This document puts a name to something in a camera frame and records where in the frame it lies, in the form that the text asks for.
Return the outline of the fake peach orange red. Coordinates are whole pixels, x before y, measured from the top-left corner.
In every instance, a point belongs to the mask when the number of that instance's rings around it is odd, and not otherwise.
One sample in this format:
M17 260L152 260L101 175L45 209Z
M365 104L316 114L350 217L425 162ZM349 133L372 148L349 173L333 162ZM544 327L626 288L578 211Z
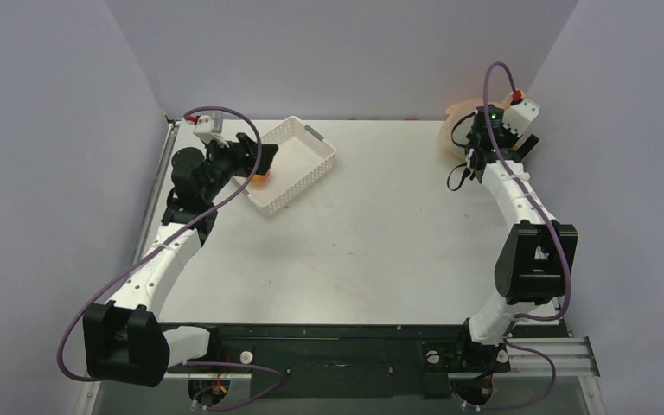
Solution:
M255 188L263 188L270 180L271 172L268 171L263 175L257 174L252 177L250 185Z

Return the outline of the translucent orange plastic bag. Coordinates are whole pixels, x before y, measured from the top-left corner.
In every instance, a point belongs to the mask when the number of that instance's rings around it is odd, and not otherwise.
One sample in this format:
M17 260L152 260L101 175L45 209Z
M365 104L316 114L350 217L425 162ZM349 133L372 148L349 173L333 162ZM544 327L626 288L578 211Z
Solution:
M537 117L540 113L540 106L528 97L524 98L524 100L526 101L526 104L529 104L529 108L530 106L536 108L536 110L527 110L528 112L535 112L536 115L533 116L533 119L535 119L535 117ZM509 95L502 102L489 101L489 103L503 110L507 110L511 106ZM450 156L454 157L458 161L464 161L465 150L456 145L455 142L466 145L468 142L466 134L469 132L469 128L472 125L472 120L470 118L466 118L466 116L469 116L475 110L475 108L480 105L482 105L482 99L467 99L450 106L446 110L447 119L444 121L439 130L437 142L444 151L446 151ZM455 128L455 125L459 121L462 121L462 123L457 128ZM513 148L517 148L518 143L520 142L521 137L523 134L525 134L525 132L519 134L520 135L517 136L512 144L507 145Z

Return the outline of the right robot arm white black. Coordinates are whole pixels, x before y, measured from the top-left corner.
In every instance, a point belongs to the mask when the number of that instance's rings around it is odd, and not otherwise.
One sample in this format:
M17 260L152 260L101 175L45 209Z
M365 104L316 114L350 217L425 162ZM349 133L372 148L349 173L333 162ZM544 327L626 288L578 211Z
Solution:
M469 319L469 336L453 346L455 362L465 369L483 363L486 345L499 344L512 322L534 319L537 307L567 292L565 271L573 264L578 233L544 207L522 163L539 141L523 137L539 113L530 99L506 109L480 106L467 135L468 176L493 196L509 232L495 263L495 293Z

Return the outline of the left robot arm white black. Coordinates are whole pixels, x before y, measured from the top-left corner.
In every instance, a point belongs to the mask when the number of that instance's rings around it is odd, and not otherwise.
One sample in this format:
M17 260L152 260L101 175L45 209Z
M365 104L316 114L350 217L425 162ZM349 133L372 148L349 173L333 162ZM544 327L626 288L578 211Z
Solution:
M234 177L266 174L278 150L239 133L227 144L188 147L172 156L173 186L149 251L120 289L105 303L90 304L82 317L90 377L154 387L169 368L185 361L203 372L220 366L224 350L210 340L209 329L166 327L157 317L185 265L212 232L214 198Z

